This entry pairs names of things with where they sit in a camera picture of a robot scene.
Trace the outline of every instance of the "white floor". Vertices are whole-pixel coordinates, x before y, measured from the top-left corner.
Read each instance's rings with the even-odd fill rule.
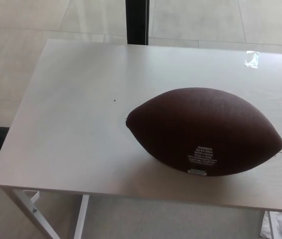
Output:
[[[282,53],[282,0],[151,0],[149,35],[150,45]],[[125,0],[0,0],[0,126],[10,126],[49,38],[126,44]],[[70,238],[80,199],[42,195],[44,216]],[[92,197],[84,238],[253,239],[262,213]],[[0,191],[0,238],[40,237]]]

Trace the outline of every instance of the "brown football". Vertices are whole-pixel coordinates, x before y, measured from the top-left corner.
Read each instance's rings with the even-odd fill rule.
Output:
[[[126,125],[162,163],[222,176],[252,169],[282,149],[282,139],[253,105],[225,91],[184,88],[134,109]]]

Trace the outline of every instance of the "white metal table leg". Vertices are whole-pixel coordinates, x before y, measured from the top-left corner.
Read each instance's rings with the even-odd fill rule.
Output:
[[[46,238],[60,239],[33,202],[24,194],[23,190],[8,188],[3,190]]]
[[[84,226],[85,218],[86,218],[88,201],[89,201],[89,195],[83,195],[74,239],[81,238],[82,230],[83,230],[83,226]]]
[[[274,213],[268,211],[269,225],[271,231],[271,239],[278,239],[278,225]]]

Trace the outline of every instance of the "table top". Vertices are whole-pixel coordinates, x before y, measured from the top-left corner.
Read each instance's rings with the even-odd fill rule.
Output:
[[[174,170],[125,126],[168,90],[238,95],[282,137],[282,54],[49,40],[0,151],[0,187],[107,194],[282,211],[282,153],[231,176]]]

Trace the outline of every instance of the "clear tape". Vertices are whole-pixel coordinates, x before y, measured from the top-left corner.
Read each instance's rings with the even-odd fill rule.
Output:
[[[258,68],[259,52],[258,51],[247,51],[245,66],[251,68]]]

